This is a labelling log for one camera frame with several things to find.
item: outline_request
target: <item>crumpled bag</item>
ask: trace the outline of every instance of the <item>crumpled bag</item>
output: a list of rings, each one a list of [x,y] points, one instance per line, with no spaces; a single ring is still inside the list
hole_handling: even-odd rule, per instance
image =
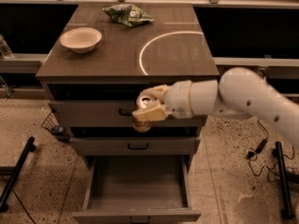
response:
[[[148,13],[133,4],[118,4],[103,10],[114,21],[129,27],[154,21]]]

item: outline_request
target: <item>cable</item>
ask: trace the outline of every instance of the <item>cable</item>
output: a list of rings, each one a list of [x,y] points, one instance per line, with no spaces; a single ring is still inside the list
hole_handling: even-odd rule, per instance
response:
[[[277,179],[275,179],[275,180],[270,180],[270,173],[273,174],[273,175],[275,175],[275,176],[279,176],[279,174],[277,174],[277,173],[275,173],[275,172],[273,171],[273,170],[276,168],[276,166],[278,165],[278,161],[273,165],[272,168],[269,167],[269,166],[267,166],[267,165],[263,165],[263,166],[261,167],[261,169],[260,169],[260,172],[259,172],[259,173],[255,173],[254,170],[253,170],[253,167],[252,167],[252,165],[251,165],[251,162],[252,162],[252,161],[257,161],[257,159],[258,159],[258,155],[257,155],[256,153],[254,153],[254,152],[249,152],[249,154],[252,154],[252,156],[249,157],[249,168],[250,168],[250,170],[252,171],[253,175],[255,175],[255,176],[260,176],[260,175],[262,174],[262,172],[263,172],[263,169],[266,168],[266,169],[268,170],[268,175],[267,175],[267,180],[268,180],[268,182],[276,182],[276,181],[279,181],[279,180],[277,180]],[[284,154],[283,157],[286,157],[286,158],[289,159],[289,160],[293,160],[294,157],[295,157],[295,149],[294,149],[294,147],[292,146],[292,156],[291,156],[291,157],[289,157],[289,156],[286,155],[286,154]]]
[[[257,120],[258,125],[260,126],[260,128],[263,130],[263,132],[265,133],[266,137],[265,139],[268,140],[269,138],[269,132],[265,129],[265,127],[262,125],[261,123],[261,119]]]
[[[17,195],[17,193],[15,192],[14,189],[11,189],[11,191],[13,192],[13,194],[16,196],[17,200],[19,201],[22,209],[24,210],[24,212],[26,213],[26,215],[31,219],[32,223],[36,224],[36,222],[34,221],[34,219],[31,217],[31,215],[29,214],[29,212],[27,211],[26,207],[24,206],[24,204],[22,203],[21,199],[19,198],[19,196]]]
[[[266,168],[268,170],[268,176],[267,176],[267,179],[269,182],[275,182],[276,180],[272,181],[270,180],[270,173],[273,174],[273,175],[278,175],[276,174],[275,172],[273,172],[273,170],[276,168],[276,166],[278,165],[278,161],[273,165],[273,167],[269,167],[267,165],[263,165],[262,168],[260,169],[260,172],[258,174],[256,174],[253,170],[253,167],[251,166],[251,162],[252,161],[257,161],[258,159],[258,156],[257,154],[254,154],[254,156],[252,158],[249,159],[249,167],[250,167],[250,170],[252,171],[253,175],[255,176],[260,176],[263,172],[263,169]]]

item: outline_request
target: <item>closed drawer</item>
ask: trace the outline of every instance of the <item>closed drawer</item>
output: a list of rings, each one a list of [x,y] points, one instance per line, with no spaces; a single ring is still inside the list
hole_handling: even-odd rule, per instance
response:
[[[100,155],[193,155],[199,137],[176,138],[71,138],[81,156]]]
[[[62,101],[50,102],[54,115],[64,127],[132,127],[135,101]],[[156,127],[200,126],[203,117],[167,119]]]
[[[78,223],[172,223],[193,210],[183,156],[94,157]]]

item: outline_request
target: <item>dresser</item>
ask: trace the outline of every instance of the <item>dresser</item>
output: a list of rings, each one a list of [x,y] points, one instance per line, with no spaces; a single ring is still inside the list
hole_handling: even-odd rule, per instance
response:
[[[59,40],[36,74],[50,108],[70,134],[70,145],[90,172],[78,223],[194,222],[188,171],[206,116],[133,128],[138,94],[179,80],[215,79],[218,70],[192,5],[135,4],[154,19],[129,28],[103,7],[81,3],[64,32],[83,26],[103,38],[76,54]]]

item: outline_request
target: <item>white bowl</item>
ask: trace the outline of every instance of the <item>white bowl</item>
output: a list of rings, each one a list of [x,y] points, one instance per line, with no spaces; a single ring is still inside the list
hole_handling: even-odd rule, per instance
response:
[[[81,27],[64,33],[60,37],[60,42],[76,53],[86,53],[93,50],[101,38],[99,31],[90,27]]]

